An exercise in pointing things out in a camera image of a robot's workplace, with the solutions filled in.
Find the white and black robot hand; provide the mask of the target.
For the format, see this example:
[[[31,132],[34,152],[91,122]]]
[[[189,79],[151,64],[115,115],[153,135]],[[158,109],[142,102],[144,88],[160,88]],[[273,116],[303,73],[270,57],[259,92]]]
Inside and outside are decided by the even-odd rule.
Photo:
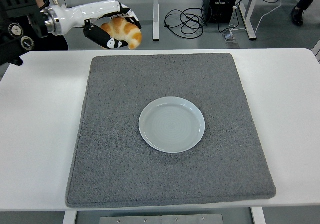
[[[101,1],[72,8],[51,6],[48,32],[66,35],[72,28],[82,28],[86,38],[105,49],[138,48],[142,43],[139,19],[126,5],[115,1]]]

